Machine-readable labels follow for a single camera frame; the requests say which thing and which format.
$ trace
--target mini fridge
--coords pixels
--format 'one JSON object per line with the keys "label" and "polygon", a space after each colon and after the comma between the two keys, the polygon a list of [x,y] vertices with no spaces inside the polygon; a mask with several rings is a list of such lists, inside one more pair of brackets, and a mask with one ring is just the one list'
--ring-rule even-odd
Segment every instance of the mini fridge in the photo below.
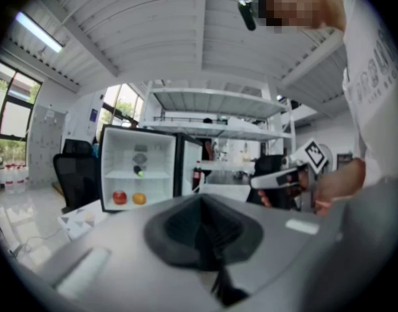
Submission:
{"label": "mini fridge", "polygon": [[[103,211],[139,209],[192,194],[193,169],[201,153],[200,141],[185,134],[104,125],[98,165]],[[127,201],[117,203],[113,196],[121,191]]]}

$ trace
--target red apple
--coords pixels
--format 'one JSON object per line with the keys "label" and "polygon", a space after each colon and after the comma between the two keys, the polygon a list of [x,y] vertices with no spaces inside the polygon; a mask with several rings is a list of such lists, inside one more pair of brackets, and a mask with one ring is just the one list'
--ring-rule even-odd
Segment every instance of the red apple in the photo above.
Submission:
{"label": "red apple", "polygon": [[117,205],[125,205],[127,202],[127,195],[123,190],[116,190],[112,198]]}

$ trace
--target window frame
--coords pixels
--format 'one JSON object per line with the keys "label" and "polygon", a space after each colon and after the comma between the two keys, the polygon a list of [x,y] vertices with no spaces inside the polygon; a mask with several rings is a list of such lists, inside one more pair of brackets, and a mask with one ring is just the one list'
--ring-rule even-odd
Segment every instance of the window frame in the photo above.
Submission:
{"label": "window frame", "polygon": [[[24,73],[23,71],[8,65],[7,63],[5,63],[5,62],[3,62],[1,60],[0,60],[0,64],[3,64],[7,68],[11,68],[12,70],[14,70],[14,75],[12,76],[12,78],[11,78],[11,80],[10,80],[8,86],[7,86],[6,94],[5,94],[5,97],[4,97],[4,100],[3,100],[3,104],[1,105],[1,110],[0,110],[0,140],[11,140],[11,141],[25,142],[25,157],[26,157],[25,158],[25,164],[27,165],[27,150],[28,150],[28,146],[29,146],[27,140],[28,140],[29,129],[30,129],[30,121],[31,121],[31,116],[32,116],[34,105],[37,102],[37,98],[38,98],[38,95],[40,94],[40,90],[42,89],[43,83],[38,81],[38,80],[36,80],[35,78],[29,76],[28,74]],[[34,104],[28,103],[26,101],[23,101],[21,99],[18,99],[16,97],[11,96],[11,95],[8,94],[10,92],[10,88],[12,86],[12,83],[14,82],[14,79],[16,78],[17,73],[20,73],[20,74],[28,77],[29,79],[33,80],[35,83],[40,85],[40,88],[38,89],[38,93],[36,95],[36,100],[34,101]],[[15,105],[19,105],[19,106],[26,107],[26,108],[30,109],[29,119],[27,120],[27,127],[26,127],[26,132],[25,132],[25,136],[24,137],[19,137],[19,136],[16,137],[15,135],[7,135],[7,134],[2,134],[1,133],[1,126],[3,124],[3,116],[4,116],[4,111],[5,111],[5,105],[6,105],[7,102],[13,103]]]}

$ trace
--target gray surface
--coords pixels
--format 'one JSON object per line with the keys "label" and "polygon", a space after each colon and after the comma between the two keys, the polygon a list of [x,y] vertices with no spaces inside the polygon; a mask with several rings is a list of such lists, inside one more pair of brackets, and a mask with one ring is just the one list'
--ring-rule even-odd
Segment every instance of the gray surface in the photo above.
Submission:
{"label": "gray surface", "polygon": [[[264,228],[254,255],[228,266],[233,285],[252,294],[230,311],[329,310],[369,283],[398,242],[398,185],[393,183],[335,203],[324,219],[214,197]],[[90,248],[104,247],[112,257],[79,302],[90,311],[222,309],[208,292],[211,274],[167,266],[145,245],[145,223],[183,200],[112,216],[61,249],[39,275],[53,285]],[[320,223],[319,233],[311,236],[287,229],[289,218]]]}

